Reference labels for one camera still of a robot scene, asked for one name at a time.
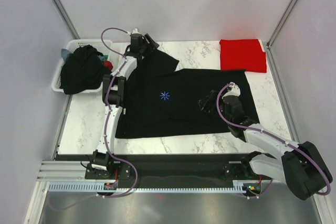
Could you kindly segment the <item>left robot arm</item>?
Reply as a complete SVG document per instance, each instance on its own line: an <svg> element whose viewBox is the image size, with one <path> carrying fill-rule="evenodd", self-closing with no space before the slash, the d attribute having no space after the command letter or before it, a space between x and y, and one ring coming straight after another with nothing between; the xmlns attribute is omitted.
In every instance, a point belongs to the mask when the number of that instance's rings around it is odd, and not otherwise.
<svg viewBox="0 0 336 224"><path fill-rule="evenodd" d="M112 179L117 177L114 142L119 118L125 113L124 100L126 83L146 52L156 50L159 45L148 34L141 34L136 28L130 35L130 44L122 54L123 61L111 75L103 77L102 101L104 124L100 141L89 158L85 179Z"/></svg>

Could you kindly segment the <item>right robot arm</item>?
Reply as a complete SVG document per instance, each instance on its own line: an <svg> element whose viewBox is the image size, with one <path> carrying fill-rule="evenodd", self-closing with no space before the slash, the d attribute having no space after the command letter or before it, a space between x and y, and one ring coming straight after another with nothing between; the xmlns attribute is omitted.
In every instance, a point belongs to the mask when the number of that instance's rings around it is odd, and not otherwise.
<svg viewBox="0 0 336 224"><path fill-rule="evenodd" d="M333 178L317 147L309 141L285 140L266 130L245 113L239 96L239 87L231 84L220 92L211 91L198 105L201 111L220 116L234 137L264 151L243 158L241 174L248 179L265 175L277 180L301 200L328 195Z"/></svg>

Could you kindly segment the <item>black t-shirt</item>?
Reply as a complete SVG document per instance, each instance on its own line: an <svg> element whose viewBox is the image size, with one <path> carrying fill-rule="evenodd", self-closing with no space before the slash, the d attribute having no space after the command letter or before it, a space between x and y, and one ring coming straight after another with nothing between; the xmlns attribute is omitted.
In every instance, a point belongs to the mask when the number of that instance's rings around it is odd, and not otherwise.
<svg viewBox="0 0 336 224"><path fill-rule="evenodd" d="M227 124L221 117L202 112L198 100L212 90L219 92L230 82L241 90L239 100L245 113L259 120L243 70L177 70L178 64L178 60L160 50L138 63L126 83L125 114L119 118L116 138L226 133Z"/></svg>

